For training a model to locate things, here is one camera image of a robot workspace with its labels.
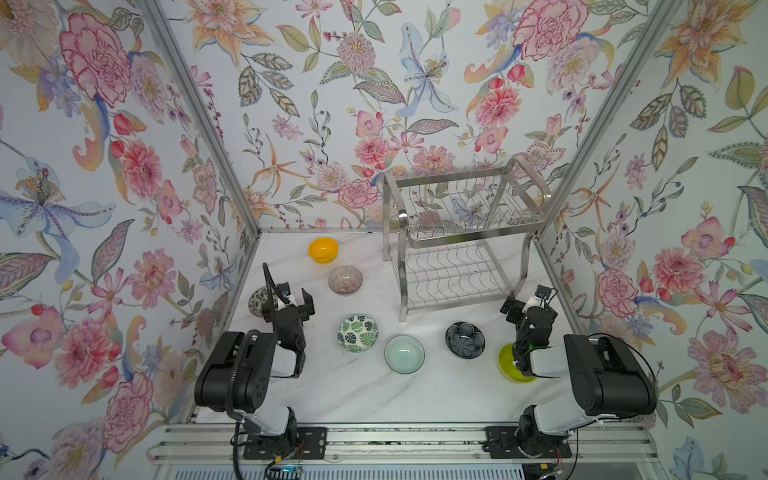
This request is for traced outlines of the lime green plastic bowl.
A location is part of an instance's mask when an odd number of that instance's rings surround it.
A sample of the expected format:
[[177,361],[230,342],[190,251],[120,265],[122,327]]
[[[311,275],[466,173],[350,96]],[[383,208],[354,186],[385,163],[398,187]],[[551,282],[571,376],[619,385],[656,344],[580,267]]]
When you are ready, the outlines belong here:
[[536,380],[535,377],[526,377],[519,371],[515,363],[512,344],[505,345],[499,351],[498,366],[502,375],[512,382],[528,384]]

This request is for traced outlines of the black white patterned bowl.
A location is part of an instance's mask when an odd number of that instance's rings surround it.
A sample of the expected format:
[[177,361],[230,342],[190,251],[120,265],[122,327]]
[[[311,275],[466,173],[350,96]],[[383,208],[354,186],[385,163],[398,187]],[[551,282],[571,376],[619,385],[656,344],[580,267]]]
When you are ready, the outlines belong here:
[[445,332],[448,349],[462,359],[478,358],[485,350],[485,336],[475,325],[468,322],[455,322]]

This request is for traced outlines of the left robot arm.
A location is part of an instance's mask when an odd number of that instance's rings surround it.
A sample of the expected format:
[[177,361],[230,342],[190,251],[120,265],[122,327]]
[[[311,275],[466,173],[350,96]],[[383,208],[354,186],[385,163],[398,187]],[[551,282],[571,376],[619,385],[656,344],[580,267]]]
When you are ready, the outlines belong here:
[[297,378],[306,361],[304,324],[315,314],[313,297],[290,284],[277,283],[262,265],[267,298],[263,319],[270,332],[227,331],[216,343],[194,387],[198,407],[224,413],[250,435],[284,437],[295,424],[293,410],[268,398],[270,381]]

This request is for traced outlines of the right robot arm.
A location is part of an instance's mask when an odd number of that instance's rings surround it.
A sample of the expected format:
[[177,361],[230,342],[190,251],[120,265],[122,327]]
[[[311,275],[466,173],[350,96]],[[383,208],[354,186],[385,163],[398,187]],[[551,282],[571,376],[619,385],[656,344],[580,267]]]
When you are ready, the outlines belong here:
[[527,407],[520,416],[516,442],[528,448],[563,442],[600,420],[649,415],[657,404],[654,381],[625,341],[607,334],[566,334],[559,345],[551,344],[554,294],[544,286],[527,302],[510,294],[500,309],[515,326],[514,369],[525,379],[570,382],[565,393]]

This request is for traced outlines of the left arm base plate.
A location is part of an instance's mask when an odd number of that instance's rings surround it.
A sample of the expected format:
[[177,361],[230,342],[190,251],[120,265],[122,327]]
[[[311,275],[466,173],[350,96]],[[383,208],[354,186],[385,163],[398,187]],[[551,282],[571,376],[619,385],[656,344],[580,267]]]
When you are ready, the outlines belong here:
[[290,455],[303,460],[325,458],[328,429],[297,427],[280,436],[248,435],[243,447],[244,460],[283,459]]

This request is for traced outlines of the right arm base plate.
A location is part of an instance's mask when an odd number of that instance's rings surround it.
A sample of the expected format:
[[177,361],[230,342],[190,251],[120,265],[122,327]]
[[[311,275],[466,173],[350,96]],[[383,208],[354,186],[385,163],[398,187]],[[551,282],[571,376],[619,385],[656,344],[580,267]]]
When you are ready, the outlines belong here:
[[545,435],[536,429],[522,433],[518,426],[487,426],[482,449],[492,459],[570,459],[573,454],[565,436]]

